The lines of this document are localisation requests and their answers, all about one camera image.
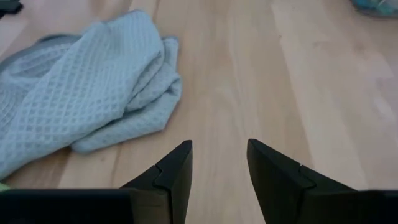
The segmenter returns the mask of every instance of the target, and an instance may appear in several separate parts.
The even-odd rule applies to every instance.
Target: black object
[[[357,191],[255,139],[249,171],[267,224],[398,223],[398,191]]]
[[[183,224],[192,182],[192,142],[184,141],[120,189],[6,190],[0,223]]]
[[[17,14],[22,8],[18,0],[0,0],[0,18],[5,14]]]

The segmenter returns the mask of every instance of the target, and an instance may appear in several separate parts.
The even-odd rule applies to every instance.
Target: microfiber towel
[[[65,146],[91,152],[164,129],[182,92],[177,52],[132,11],[0,63],[0,179]]]

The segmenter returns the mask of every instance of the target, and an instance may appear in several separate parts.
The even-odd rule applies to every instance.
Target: black edge
[[[23,7],[19,1],[0,1],[0,12],[4,14],[17,14]]]
[[[192,183],[192,141],[184,141],[156,163],[161,174],[155,185],[170,192],[173,224],[185,223]]]
[[[141,175],[124,184],[121,188],[135,188],[139,190],[159,190],[154,187],[155,179],[160,175],[160,169],[152,166]]]
[[[134,223],[128,190],[6,190],[0,223]]]
[[[248,141],[248,165],[267,224],[293,224],[305,189],[315,184],[299,173],[301,165],[256,139]]]

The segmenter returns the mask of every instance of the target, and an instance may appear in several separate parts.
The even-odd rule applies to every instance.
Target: wooden floor
[[[264,223],[246,163],[257,138],[357,189],[398,188],[398,21],[349,0],[21,1],[0,20],[0,60],[140,8],[180,40],[183,96],[165,131],[88,156],[58,151],[10,176],[13,187],[119,187],[192,139],[187,223]]]

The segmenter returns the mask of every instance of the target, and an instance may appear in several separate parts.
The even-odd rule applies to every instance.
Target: green object
[[[398,17],[396,7],[389,0],[351,0],[355,8],[368,16]]]
[[[10,188],[10,187],[8,187],[7,185],[0,184],[0,191],[3,191],[3,190],[8,190],[8,189],[11,189],[11,188]]]

